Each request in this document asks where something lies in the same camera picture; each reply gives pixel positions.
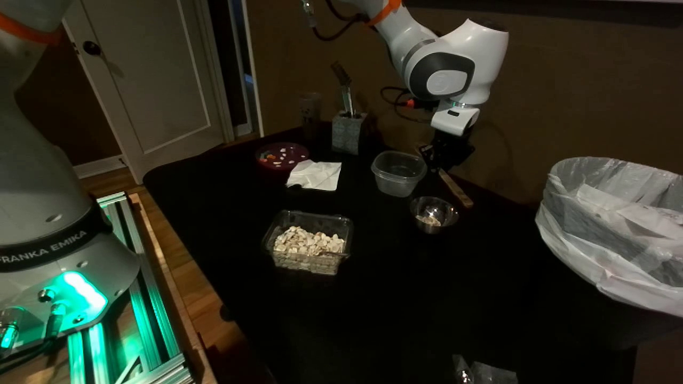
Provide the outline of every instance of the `door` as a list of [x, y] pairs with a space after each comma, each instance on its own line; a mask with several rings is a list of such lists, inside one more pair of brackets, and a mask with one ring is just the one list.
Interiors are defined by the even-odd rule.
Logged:
[[140, 183], [233, 141], [204, 0], [77, 0], [65, 27]]

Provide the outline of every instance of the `white napkin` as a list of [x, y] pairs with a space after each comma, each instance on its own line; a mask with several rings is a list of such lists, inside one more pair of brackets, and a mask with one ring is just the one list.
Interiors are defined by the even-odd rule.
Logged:
[[335, 192], [341, 174], [341, 162], [313, 162], [304, 160], [286, 178], [286, 186], [301, 186], [304, 189]]

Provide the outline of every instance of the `black tablecloth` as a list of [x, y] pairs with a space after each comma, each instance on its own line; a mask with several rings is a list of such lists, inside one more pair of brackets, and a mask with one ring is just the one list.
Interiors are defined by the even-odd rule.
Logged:
[[[454, 382], [450, 353], [518, 368], [530, 382], [573, 382], [577, 368], [607, 382], [598, 371], [620, 355], [620, 379], [631, 382], [635, 341], [604, 329], [615, 318], [632, 327], [635, 310], [558, 265], [539, 238], [535, 207], [463, 183], [477, 207], [430, 237], [417, 231], [408, 199], [376, 189], [370, 158], [315, 151], [344, 162], [340, 189], [304, 192], [256, 165], [261, 144], [157, 169], [146, 186], [281, 382]], [[436, 174], [417, 193], [454, 200]], [[352, 256], [338, 277], [274, 266], [264, 237], [281, 208], [354, 221]]]

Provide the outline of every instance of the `small bowl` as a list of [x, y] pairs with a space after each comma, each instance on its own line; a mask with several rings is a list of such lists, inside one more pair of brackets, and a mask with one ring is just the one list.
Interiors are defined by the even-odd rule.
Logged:
[[440, 233], [459, 220], [459, 211], [440, 195], [412, 199], [411, 208], [417, 225], [428, 235]]

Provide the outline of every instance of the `floor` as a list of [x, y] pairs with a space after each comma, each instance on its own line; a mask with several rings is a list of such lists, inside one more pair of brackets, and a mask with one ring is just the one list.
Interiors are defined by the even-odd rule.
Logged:
[[[148, 207], [162, 251], [170, 257], [171, 273], [184, 297], [190, 319], [201, 335], [213, 371], [227, 384], [270, 382], [265, 368], [256, 362], [249, 341], [236, 322], [221, 318], [222, 301], [205, 280], [188, 250], [182, 246], [162, 211], [144, 186], [137, 186], [129, 171], [106, 172], [83, 178], [83, 188], [95, 195], [113, 192], [137, 192]], [[635, 384], [682, 384], [683, 382], [683, 330], [652, 338], [639, 347]]]

